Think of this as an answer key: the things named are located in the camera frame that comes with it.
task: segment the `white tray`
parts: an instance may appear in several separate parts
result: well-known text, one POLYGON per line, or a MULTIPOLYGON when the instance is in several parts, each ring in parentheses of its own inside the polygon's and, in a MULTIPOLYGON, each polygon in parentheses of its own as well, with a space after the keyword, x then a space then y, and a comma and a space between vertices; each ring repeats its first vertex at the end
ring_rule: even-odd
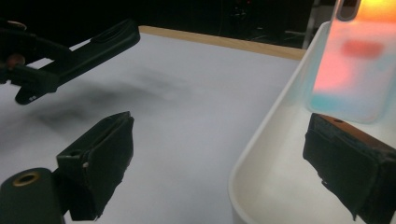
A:
MULTIPOLYGON (((229 196, 234 223, 364 223, 321 184, 316 170, 303 159, 304 135, 311 112, 304 92, 313 80, 329 23, 323 23, 310 48, 260 128, 233 168, 229 196)), ((396 97, 383 118, 371 125, 351 123, 396 146, 396 97)))

